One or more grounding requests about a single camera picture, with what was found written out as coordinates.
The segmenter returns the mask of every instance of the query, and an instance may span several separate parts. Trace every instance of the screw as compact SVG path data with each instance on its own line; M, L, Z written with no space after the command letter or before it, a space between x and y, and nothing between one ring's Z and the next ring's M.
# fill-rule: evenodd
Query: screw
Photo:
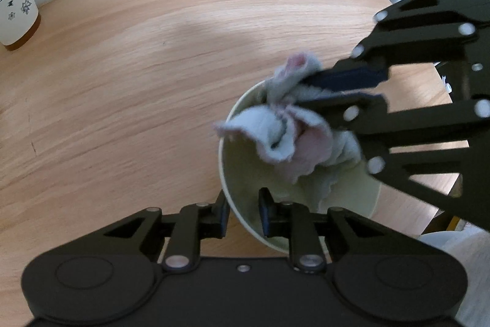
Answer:
M320 255L303 255L300 258L300 264L306 268L316 268L323 263Z
M385 168L385 161L383 160L383 157L373 157L367 162L367 171L371 175L376 175L377 173L381 172Z
M388 12L386 10L381 10L380 12L378 12L374 15L374 20L379 22L381 20L386 19L387 15L388 15Z
M250 265L239 265L237 267L237 270L242 273L248 272L250 269L251 269Z
M184 255L171 255L167 259L165 259L165 264L169 268L179 269L184 268L189 265L190 260L187 256Z
M359 107L350 106L347 110L344 111L344 121L351 122L356 119L359 115Z
M476 27L471 23L463 23L458 27L458 31L461 35L468 36L475 33Z
M354 49L352 49L352 52L350 52L350 56L352 59L355 59L355 58L361 56L363 51L364 51L364 46L357 45Z
M475 114L480 118L490 117L490 101L486 99L478 100L475 104Z

